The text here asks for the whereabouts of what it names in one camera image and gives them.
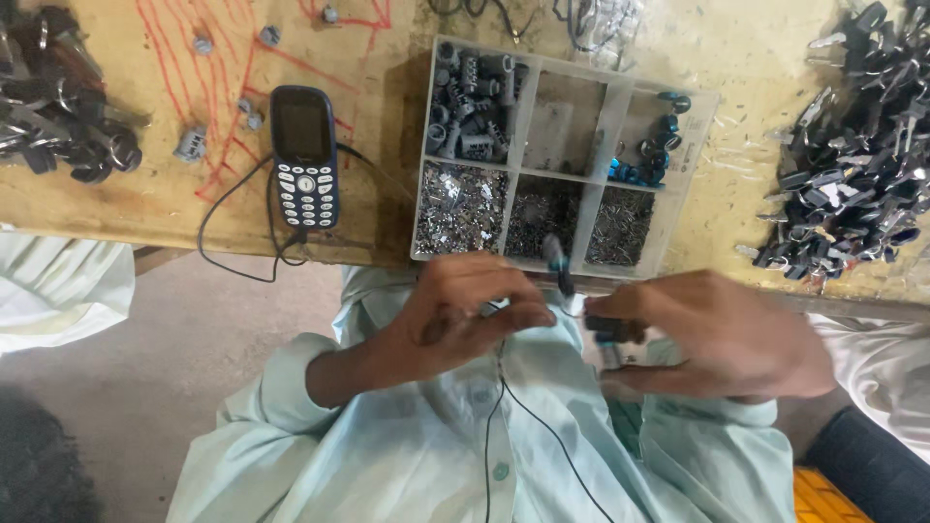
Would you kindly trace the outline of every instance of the person's left hand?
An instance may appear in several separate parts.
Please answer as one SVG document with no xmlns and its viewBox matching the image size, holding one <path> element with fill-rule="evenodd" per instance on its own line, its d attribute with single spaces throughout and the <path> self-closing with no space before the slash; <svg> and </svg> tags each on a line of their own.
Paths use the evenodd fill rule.
<svg viewBox="0 0 930 523">
<path fill-rule="evenodd" d="M 482 317 L 485 302 L 510 304 Z M 542 293 L 505 258 L 486 251 L 437 256 L 427 263 L 404 309 L 373 348 L 406 382 L 428 380 L 484 355 L 516 331 L 551 327 Z"/>
</svg>

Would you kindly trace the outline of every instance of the wire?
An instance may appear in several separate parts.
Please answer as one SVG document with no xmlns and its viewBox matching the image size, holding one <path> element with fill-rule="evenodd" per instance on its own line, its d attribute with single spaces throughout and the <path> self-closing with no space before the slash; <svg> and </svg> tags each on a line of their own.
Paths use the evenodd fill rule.
<svg viewBox="0 0 930 523">
<path fill-rule="evenodd" d="M 494 408 L 491 409 L 491 413 L 487 415 L 487 428 L 485 430 L 485 495 L 487 497 L 487 508 L 485 509 L 485 523 L 488 523 L 491 519 L 491 478 L 489 476 L 488 467 L 487 467 L 487 442 L 491 439 L 491 418 L 494 417 L 494 413 L 498 411 L 498 406 L 500 405 L 500 400 L 504 398 L 504 389 L 500 389 L 500 396 L 498 396 L 497 403 L 494 404 Z"/>
<path fill-rule="evenodd" d="M 227 267 L 226 265 L 223 265 L 222 263 L 220 263 L 220 262 L 218 262 L 218 261 L 212 260 L 212 259 L 211 259 L 209 256 L 207 256 L 206 253 L 204 252 L 204 230 L 206 229 L 206 223 L 207 223 L 208 221 L 210 221 L 210 218 L 213 216 L 213 213 L 217 211 L 217 208 L 219 208 L 219 206 L 220 206 L 224 201 L 226 201 L 226 198 L 230 197 L 230 194 L 234 193 L 234 192 L 236 191 L 236 189 L 238 189 L 239 187 L 242 187 L 243 185 L 246 184 L 247 181 L 251 180 L 251 178 L 252 178 L 253 176 L 255 176 L 255 173 L 259 172 L 259 169 L 261 169 L 261 168 L 262 168 L 265 164 L 267 164 L 271 159 L 272 159 L 272 157 L 271 157 L 270 155 L 268 155 L 268 156 L 266 156 L 265 158 L 261 159 L 261 160 L 258 162 L 258 164 L 255 165 L 255 167 L 254 167 L 251 171 L 249 171 L 248 174 L 246 174 L 238 183 L 236 183 L 236 184 L 232 187 L 232 189 L 230 189 L 229 191 L 227 191 L 226 194 L 224 194 L 223 196 L 220 196 L 220 197 L 219 197 L 219 200 L 217 200 L 217 203 L 213 204 L 213 207 L 211 207 L 210 210 L 206 213 L 206 216 L 204 216 L 204 220 L 200 222 L 200 229 L 197 231 L 197 252 L 200 252 L 200 255 L 204 258 L 204 260 L 207 260 L 208 262 L 210 262 L 210 263 L 216 265 L 216 266 L 219 267 L 220 269 L 223 269 L 223 270 L 225 270 L 225 271 L 229 271 L 229 272 L 231 272 L 231 273 L 233 273 L 233 274 L 235 274 L 235 275 L 244 276 L 244 277 L 246 277 L 246 278 L 249 278 L 249 279 L 252 279 L 252 280 L 255 280 L 255 281 L 260 281 L 260 282 L 263 282 L 263 283 L 274 283 L 275 280 L 277 280 L 277 278 L 278 278 L 278 261 L 279 261 L 279 260 L 282 260 L 282 259 L 284 258 L 284 256 L 283 256 L 284 249 L 287 249 L 287 248 L 289 248 L 290 246 L 296 244 L 296 243 L 298 242 L 298 239 L 300 238 L 300 231 L 296 231 L 294 234 L 292 234 L 292 235 L 287 239 L 287 241 L 285 242 L 285 245 L 284 245 L 283 248 L 278 248 L 277 239 L 276 239 L 275 236 L 274 236 L 274 226 L 273 226 L 273 218 L 272 218 L 272 206 L 271 206 L 270 203 L 268 203 L 268 202 L 270 202 L 269 193 L 271 192 L 271 187 L 272 187 L 272 183 L 271 183 L 272 173 L 271 173 L 271 172 L 268 173 L 268 180 L 269 180 L 269 182 L 268 182 L 267 190 L 265 191 L 265 201 L 266 201 L 266 203 L 268 204 L 268 205 L 267 205 L 267 210 L 268 210 L 268 223 L 270 224 L 269 226 L 271 227 L 271 230 L 272 230 L 272 243 L 274 243 L 274 265 L 272 265 L 272 277 L 271 277 L 271 278 L 263 278 L 263 277 L 260 277 L 260 276 L 248 275 L 248 274 L 246 274 L 246 273 L 242 273 L 242 272 L 236 271 L 235 269 L 232 269 L 232 268 L 230 268 L 230 267 Z"/>
<path fill-rule="evenodd" d="M 500 311 L 500 307 L 496 306 L 494 303 L 488 302 L 487 304 L 494 307 L 496 311 Z M 504 347 L 506 345 L 507 345 L 507 340 L 504 340 L 503 342 L 501 342 L 500 344 L 501 353 L 503 352 Z M 513 401 L 515 401 L 517 405 L 519 405 L 523 410 L 525 410 L 526 413 L 528 413 L 530 416 L 533 416 L 533 418 L 537 422 L 542 423 L 542 426 L 546 427 L 549 430 L 549 432 L 553 436 L 555 436 L 556 441 L 559 442 L 559 446 L 562 447 L 562 453 L 565 454 L 565 458 L 568 460 L 568 465 L 572 467 L 572 472 L 575 473 L 575 478 L 578 479 L 578 483 L 580 483 L 581 487 L 584 489 L 584 493 L 588 494 L 588 498 L 591 500 L 592 503 L 594 503 L 594 506 L 596 506 L 597 509 L 601 511 L 601 514 L 603 514 L 604 517 L 607 518 L 607 521 L 610 521 L 610 523 L 614 523 L 614 520 L 610 516 L 607 515 L 607 512 L 604 510 L 601 504 L 598 503 L 597 500 L 594 499 L 593 495 L 591 495 L 591 491 L 588 490 L 588 486 L 584 484 L 584 480 L 581 479 L 581 475 L 578 473 L 578 469 L 575 468 L 575 463 L 572 462 L 572 458 L 568 455 L 568 449 L 565 448 L 565 443 L 562 442 L 562 439 L 559 437 L 559 435 L 556 434 L 554 430 L 552 430 L 552 427 L 550 427 L 548 423 L 542 421 L 539 418 L 539 416 L 533 413 L 533 411 L 530 410 L 526 405 L 521 403 L 521 401 L 517 399 L 517 396 L 513 394 L 513 391 L 511 390 L 510 386 L 507 384 L 507 381 L 504 380 L 503 364 L 500 363 L 499 356 L 498 356 L 498 370 L 499 370 L 500 385 L 501 385 L 500 397 L 498 397 L 498 402 L 494 404 L 494 408 L 491 410 L 491 413 L 487 416 L 487 429 L 485 430 L 485 492 L 487 494 L 487 509 L 485 512 L 485 523 L 488 523 L 491 517 L 491 480 L 488 478 L 488 470 L 487 470 L 488 468 L 487 467 L 487 447 L 488 447 L 488 442 L 491 439 L 491 418 L 494 416 L 494 413 L 498 410 L 498 405 L 500 405 L 500 400 L 503 399 L 505 392 L 511 395 L 511 398 L 513 398 Z"/>
<path fill-rule="evenodd" d="M 594 499 L 594 496 L 591 495 L 591 491 L 588 490 L 588 486 L 584 484 L 584 480 L 581 479 L 581 475 L 578 473 L 578 469 L 575 468 L 575 464 L 572 462 L 572 459 L 568 456 L 568 449 L 565 448 L 565 443 L 562 442 L 562 439 L 559 437 L 559 435 L 555 434 L 555 431 L 552 430 L 552 427 L 550 427 L 548 423 L 542 421 L 539 418 L 539 416 L 534 414 L 532 410 L 528 409 L 526 405 L 524 405 L 523 403 L 520 403 L 520 400 L 517 399 L 517 396 L 513 395 L 513 391 L 507 385 L 507 382 L 504 380 L 503 376 L 500 377 L 500 383 L 504 386 L 504 389 L 507 390 L 507 393 L 511 395 L 511 397 L 513 398 L 513 401 L 517 402 L 517 405 L 522 407 L 523 410 L 525 410 L 530 416 L 533 416 L 533 418 L 536 419 L 537 422 L 542 423 L 542 426 L 549 429 L 549 432 L 552 433 L 553 436 L 555 436 L 556 441 L 558 441 L 559 445 L 562 447 L 562 452 L 565 454 L 565 458 L 568 460 L 568 464 L 572 467 L 572 472 L 575 473 L 575 477 L 578 479 L 578 483 L 580 483 L 581 487 L 584 489 L 584 493 L 588 494 L 588 497 L 591 499 L 591 502 L 594 503 L 594 506 L 596 506 L 597 509 L 601 511 L 601 514 L 603 514 L 604 517 L 607 518 L 607 521 L 610 521 L 610 523 L 614 523 L 614 520 L 611 519 L 611 517 L 607 515 L 607 512 L 605 512 L 604 508 L 601 507 L 601 505 L 597 502 L 597 500 Z"/>
<path fill-rule="evenodd" d="M 483 15 L 485 13 L 485 8 L 487 7 L 487 2 L 488 2 L 488 0 L 481 0 L 481 5 L 475 8 L 472 5 L 474 0 L 457 0 L 455 7 L 452 7 L 447 10 L 442 10 L 436 5 L 436 1 L 437 0 L 429 0 L 430 9 L 432 9 L 433 13 L 441 17 L 447 17 L 450 15 L 454 15 L 458 13 L 459 11 L 461 11 L 463 7 L 465 7 L 465 11 L 472 18 L 478 18 L 481 15 Z M 490 1 L 493 2 L 494 5 L 497 6 L 498 9 L 500 10 L 500 18 L 504 22 L 504 29 L 507 31 L 507 36 L 509 36 L 510 38 L 523 37 L 524 33 L 526 33 L 526 30 L 529 29 L 530 24 L 533 23 L 533 19 L 536 17 L 536 10 L 535 9 L 533 10 L 533 13 L 530 14 L 529 16 L 529 20 L 526 21 L 526 25 L 518 33 L 514 31 L 513 29 L 513 23 L 511 22 L 511 14 L 507 10 L 507 8 L 504 6 L 504 4 L 500 0 L 490 0 Z"/>
<path fill-rule="evenodd" d="M 559 21 L 565 22 L 565 28 L 568 30 L 568 39 L 571 40 L 572 47 L 584 53 L 597 52 L 601 49 L 601 47 L 605 46 L 607 42 L 610 42 L 611 40 L 613 40 L 614 37 L 617 36 L 617 34 L 620 32 L 620 26 L 623 25 L 623 22 L 627 19 L 627 16 L 630 14 L 630 6 L 627 5 L 627 7 L 623 9 L 623 18 L 621 18 L 620 21 L 617 22 L 617 29 L 614 32 L 612 32 L 609 36 L 607 36 L 604 40 L 602 40 L 599 44 L 596 44 L 593 47 L 586 47 L 578 43 L 578 37 L 584 33 L 584 30 L 587 28 L 587 25 L 591 19 L 588 19 L 587 21 L 585 21 L 584 26 L 582 26 L 581 19 L 584 18 L 584 16 L 579 10 L 578 24 L 577 24 L 578 27 L 576 27 L 573 30 L 572 29 L 572 17 L 573 17 L 572 0 L 565 0 L 565 7 L 566 7 L 565 9 L 566 14 L 563 15 L 562 12 L 559 11 L 559 0 L 552 0 L 552 12 L 555 13 L 555 18 L 557 18 Z"/>
<path fill-rule="evenodd" d="M 343 152 L 345 152 L 345 153 L 351 154 L 352 156 L 355 156 L 356 158 L 358 158 L 359 160 L 361 160 L 365 165 L 367 165 L 367 166 L 369 166 L 370 168 L 372 168 L 372 170 L 374 170 L 375 172 L 377 172 L 378 174 L 380 174 L 380 175 L 383 176 L 384 178 L 386 178 L 386 179 L 392 181 L 393 183 L 395 183 L 395 184 L 397 185 L 397 187 L 398 187 L 401 191 L 404 192 L 404 195 L 405 195 L 406 197 L 410 198 L 410 200 L 413 200 L 413 199 L 414 199 L 413 195 L 411 195 L 411 194 L 407 191 L 407 189 L 404 187 L 404 185 L 402 185 L 399 181 L 395 180 L 395 179 L 394 179 L 391 175 L 389 175 L 388 173 L 384 172 L 384 170 L 382 170 L 381 168 L 379 168 L 378 166 L 376 166 L 371 160 L 369 160 L 367 157 L 365 157 L 364 154 L 359 153 L 358 151 L 354 150 L 352 147 L 350 147 L 350 146 L 348 146 L 348 145 L 346 145 L 346 144 L 344 144 L 344 143 L 338 143 L 338 142 L 337 142 L 337 143 L 336 143 L 336 148 L 339 149 L 340 151 L 343 151 Z M 244 277 L 246 277 L 246 278 L 253 279 L 253 280 L 255 280 L 255 281 L 260 281 L 260 282 L 263 282 L 263 283 L 274 283 L 274 282 L 277 280 L 277 278 L 278 278 L 278 262 L 284 262 L 286 265 L 290 265 L 290 266 L 292 266 L 292 267 L 300 267 L 301 265 L 303 265 L 304 263 L 307 262 L 306 260 L 302 260 L 302 261 L 289 261 L 287 258 L 285 258 L 285 251 L 286 251 L 288 248 L 290 248 L 291 246 L 297 245 L 298 243 L 300 243 L 300 244 L 305 244 L 305 243 L 307 243 L 307 231 L 306 231 L 305 229 L 298 229 L 298 230 L 296 230 L 296 231 L 286 240 L 286 242 L 285 242 L 284 245 L 282 245 L 282 246 L 281 246 L 281 245 L 278 245 L 278 238 L 277 238 L 277 235 L 274 233 L 274 215 L 273 215 L 273 211 L 272 211 L 272 185 L 273 185 L 273 181 L 274 181 L 274 176 L 273 176 L 274 173 L 273 173 L 273 172 L 269 172 L 269 173 L 268 173 L 268 183 L 267 183 L 267 185 L 265 186 L 265 211 L 267 212 L 267 215 L 268 215 L 268 234 L 269 234 L 269 236 L 271 237 L 271 239 L 272 239 L 272 245 L 274 246 L 274 264 L 272 265 L 272 277 L 271 277 L 271 278 L 263 278 L 263 277 L 261 277 L 261 276 L 248 275 L 248 274 L 246 274 L 246 273 L 242 273 L 242 272 L 240 272 L 240 271 L 236 271 L 235 269 L 233 269 L 233 268 L 231 268 L 231 267 L 227 267 L 226 265 L 223 265 L 222 263 L 220 263 L 220 262 L 218 262 L 218 261 L 216 261 L 216 260 L 211 259 L 209 256 L 206 255 L 206 252 L 204 252 L 204 231 L 206 230 L 206 224 L 207 224 L 207 222 L 210 221 L 210 218 L 213 217 L 213 213 L 216 212 L 216 210 L 219 208 L 219 206 L 220 206 L 224 201 L 226 201 L 226 198 L 230 197 L 230 195 L 231 195 L 232 193 L 234 193 L 237 189 L 239 189 L 240 187 L 242 187 L 243 185 L 245 185 L 246 182 L 248 182 L 249 180 L 251 180 L 252 177 L 255 176 L 255 173 L 259 172 L 259 169 L 261 169 L 262 167 L 264 167 L 264 165 L 267 164 L 269 161 L 271 161 L 271 159 L 272 159 L 272 156 L 271 156 L 271 155 L 268 155 L 268 156 L 265 156 L 264 158 L 262 158 L 262 159 L 255 165 L 255 167 L 254 167 L 252 170 L 250 170 L 250 171 L 248 172 L 248 174 L 246 174 L 238 183 L 236 183 L 236 184 L 232 187 L 232 189 L 230 189 L 229 191 L 227 191 L 223 196 L 220 196 L 220 197 L 219 197 L 219 200 L 217 200 L 217 202 L 216 202 L 215 204 L 213 204 L 213 207 L 211 207 L 210 210 L 206 213 L 206 216 L 204 216 L 204 220 L 200 222 L 200 228 L 199 228 L 198 231 L 197 231 L 197 251 L 198 251 L 198 252 L 200 253 L 200 255 L 204 258 L 204 260 L 207 260 L 208 262 L 210 262 L 210 263 L 216 265 L 216 266 L 219 267 L 220 269 L 223 269 L 224 271 L 229 271 L 229 272 L 233 273 L 234 275 L 244 276 Z"/>
<path fill-rule="evenodd" d="M 346 145 L 345 143 L 337 143 L 337 144 L 336 144 L 336 148 L 339 149 L 340 151 L 342 151 L 343 153 L 351 154 L 352 156 L 355 156 L 355 157 L 358 158 L 359 160 L 362 160 L 362 163 L 363 163 L 363 164 L 369 166 L 372 170 L 374 170 L 375 172 L 377 172 L 379 175 L 383 176 L 383 177 L 386 178 L 388 181 L 390 181 L 391 183 L 393 183 L 398 189 L 401 190 L 401 192 L 404 193 L 404 195 L 405 195 L 407 198 L 410 198 L 410 201 L 415 201 L 415 200 L 416 200 L 416 198 L 414 198 L 413 195 L 412 195 L 409 191 L 407 191 L 406 187 L 404 187 L 404 185 L 403 185 L 402 183 L 400 183 L 399 181 L 395 180 L 394 177 L 391 176 L 390 174 L 388 174 L 387 172 L 385 172 L 384 169 L 382 169 L 382 168 L 376 166 L 376 165 L 374 164 L 374 162 L 372 162 L 371 160 L 369 160 L 368 158 L 366 158 L 364 154 L 359 153 L 358 151 L 354 150 L 352 147 L 349 147 L 349 146 Z"/>
</svg>

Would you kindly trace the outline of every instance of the person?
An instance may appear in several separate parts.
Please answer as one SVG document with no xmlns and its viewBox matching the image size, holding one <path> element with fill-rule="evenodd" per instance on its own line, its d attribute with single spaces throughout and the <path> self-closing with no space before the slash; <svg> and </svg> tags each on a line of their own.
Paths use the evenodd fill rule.
<svg viewBox="0 0 930 523">
<path fill-rule="evenodd" d="M 343 279 L 339 342 L 300 334 L 222 403 L 168 522 L 794 520 L 773 398 L 835 384 L 803 316 L 711 272 L 588 299 L 590 314 L 664 330 L 683 357 L 606 376 L 648 393 L 639 460 L 577 319 L 504 258 Z"/>
</svg>

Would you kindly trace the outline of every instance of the pile of keys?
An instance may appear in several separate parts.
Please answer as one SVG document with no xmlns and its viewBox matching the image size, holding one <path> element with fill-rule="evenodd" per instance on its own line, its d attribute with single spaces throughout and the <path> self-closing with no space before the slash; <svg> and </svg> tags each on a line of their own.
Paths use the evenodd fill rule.
<svg viewBox="0 0 930 523">
<path fill-rule="evenodd" d="M 113 169 L 131 171 L 142 151 L 131 126 L 148 118 L 107 103 L 102 72 L 67 9 L 7 11 L 0 20 L 0 157 L 21 154 L 35 174 L 72 168 L 100 183 Z"/>
<path fill-rule="evenodd" d="M 671 114 L 659 118 L 658 134 L 655 138 L 648 138 L 640 143 L 639 152 L 644 162 L 639 166 L 633 166 L 614 158 L 610 163 L 610 170 L 607 171 L 608 180 L 643 187 L 665 186 L 662 179 L 665 178 L 665 169 L 669 168 L 671 161 L 669 151 L 678 149 L 682 144 L 682 137 L 678 135 L 678 115 L 691 110 L 691 99 L 670 91 L 660 92 L 657 97 L 671 104 Z"/>
<path fill-rule="evenodd" d="M 897 32 L 875 2 L 810 44 L 845 47 L 843 96 L 825 88 L 782 141 L 781 193 L 766 199 L 785 207 L 758 217 L 777 227 L 761 248 L 737 247 L 753 265 L 826 283 L 859 262 L 893 263 L 920 235 L 915 217 L 930 209 L 927 6 L 909 1 Z"/>
</svg>

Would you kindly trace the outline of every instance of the person's right hand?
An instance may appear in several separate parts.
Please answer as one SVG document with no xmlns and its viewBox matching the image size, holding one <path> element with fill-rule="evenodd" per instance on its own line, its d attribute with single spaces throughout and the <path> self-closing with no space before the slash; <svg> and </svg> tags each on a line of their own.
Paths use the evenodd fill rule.
<svg viewBox="0 0 930 523">
<path fill-rule="evenodd" d="M 590 315 L 644 321 L 679 345 L 680 365 L 604 374 L 644 393 L 758 402 L 836 386 L 830 354 L 802 315 L 710 271 L 622 286 L 585 306 Z"/>
</svg>

